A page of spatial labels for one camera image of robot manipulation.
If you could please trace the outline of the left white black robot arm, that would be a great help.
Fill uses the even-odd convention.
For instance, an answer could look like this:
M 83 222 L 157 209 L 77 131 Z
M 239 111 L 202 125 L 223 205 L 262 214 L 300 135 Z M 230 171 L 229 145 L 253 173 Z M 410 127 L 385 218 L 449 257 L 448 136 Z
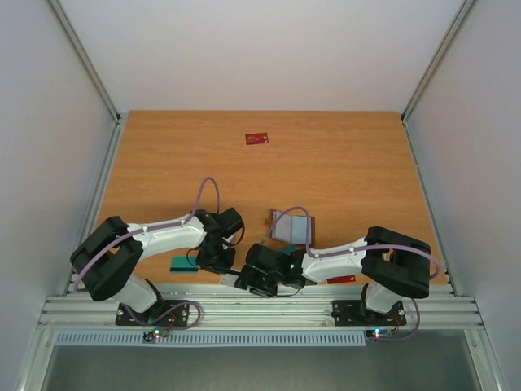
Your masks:
M 231 270 L 236 250 L 232 239 L 243 237 L 244 222 L 233 208 L 221 213 L 197 209 L 177 219 L 152 224 L 105 220 L 70 256 L 93 301 L 115 299 L 145 324 L 159 322 L 166 304 L 152 282 L 139 278 L 140 261 L 177 249 L 195 250 L 196 267 L 223 275 Z

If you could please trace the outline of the white card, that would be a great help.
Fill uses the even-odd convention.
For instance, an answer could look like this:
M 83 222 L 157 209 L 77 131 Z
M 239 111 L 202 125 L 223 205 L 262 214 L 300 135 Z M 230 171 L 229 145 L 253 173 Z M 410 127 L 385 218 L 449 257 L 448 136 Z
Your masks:
M 219 284 L 233 287 L 237 281 L 238 276 L 232 274 L 224 274 L 220 277 Z

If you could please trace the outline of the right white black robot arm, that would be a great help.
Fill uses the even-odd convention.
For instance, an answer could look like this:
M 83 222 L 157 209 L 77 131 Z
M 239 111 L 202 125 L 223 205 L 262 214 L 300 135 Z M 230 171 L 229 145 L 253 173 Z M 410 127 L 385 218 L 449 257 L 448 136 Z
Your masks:
M 360 316 L 377 323 L 401 299 L 429 296 L 434 262 L 429 244 L 373 226 L 355 242 L 321 250 L 282 253 L 253 244 L 234 286 L 257 296 L 275 297 L 281 285 L 300 290 L 328 279 L 364 275 L 371 282 L 361 296 Z

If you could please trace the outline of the brown leather card holder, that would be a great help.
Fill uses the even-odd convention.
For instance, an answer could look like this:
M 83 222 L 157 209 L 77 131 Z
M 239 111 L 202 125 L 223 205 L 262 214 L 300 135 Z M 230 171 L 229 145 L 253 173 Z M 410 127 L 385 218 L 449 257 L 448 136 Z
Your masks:
M 311 216 L 308 224 L 304 214 L 284 215 L 268 234 L 268 238 L 288 244 L 305 245 L 308 238 L 307 230 L 310 234 L 309 244 L 312 247 L 315 242 L 315 217 Z

